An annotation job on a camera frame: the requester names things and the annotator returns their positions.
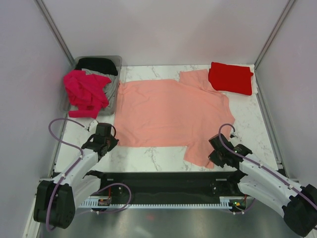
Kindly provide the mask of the salmon pink t shirt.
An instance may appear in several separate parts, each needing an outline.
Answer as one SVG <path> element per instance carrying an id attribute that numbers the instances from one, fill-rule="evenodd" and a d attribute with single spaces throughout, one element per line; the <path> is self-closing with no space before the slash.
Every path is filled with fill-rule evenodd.
<path id="1" fill-rule="evenodd" d="M 212 169 L 209 139 L 234 123 L 226 95 L 214 90 L 205 69 L 182 71 L 179 80 L 121 83 L 114 126 L 124 147 L 186 147 L 184 160 Z"/>

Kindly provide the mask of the magenta t shirt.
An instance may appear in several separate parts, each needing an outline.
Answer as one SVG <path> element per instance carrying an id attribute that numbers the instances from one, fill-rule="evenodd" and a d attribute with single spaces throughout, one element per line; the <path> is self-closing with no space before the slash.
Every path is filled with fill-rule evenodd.
<path id="1" fill-rule="evenodd" d="M 109 105 L 104 93 L 104 88 L 111 83 L 109 77 L 73 70 L 63 78 L 63 83 L 70 104 L 77 107 L 68 112 L 71 118 L 96 119 L 100 110 Z"/>

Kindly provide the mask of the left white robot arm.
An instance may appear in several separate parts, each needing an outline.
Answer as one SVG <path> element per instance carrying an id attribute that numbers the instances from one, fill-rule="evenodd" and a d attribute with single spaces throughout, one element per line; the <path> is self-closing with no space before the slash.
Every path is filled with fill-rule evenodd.
<path id="1" fill-rule="evenodd" d="M 42 180 L 36 192 L 33 219 L 45 225 L 47 231 L 66 229 L 74 219 L 76 209 L 90 195 L 107 193 L 106 180 L 90 174 L 90 169 L 117 146 L 116 129 L 100 122 L 82 146 L 67 143 L 79 150 L 79 155 L 54 178 Z"/>

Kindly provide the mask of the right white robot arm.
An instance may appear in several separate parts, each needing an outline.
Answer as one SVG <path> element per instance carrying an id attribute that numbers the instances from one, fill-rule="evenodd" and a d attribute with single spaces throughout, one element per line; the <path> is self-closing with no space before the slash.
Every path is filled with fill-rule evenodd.
<path id="1" fill-rule="evenodd" d="M 228 192 L 250 195 L 278 213 L 297 235 L 306 237 L 317 228 L 317 189 L 292 181 L 260 160 L 242 144 L 233 146 L 223 134 L 209 140 L 209 159 L 217 166 L 236 169 L 227 182 Z"/>

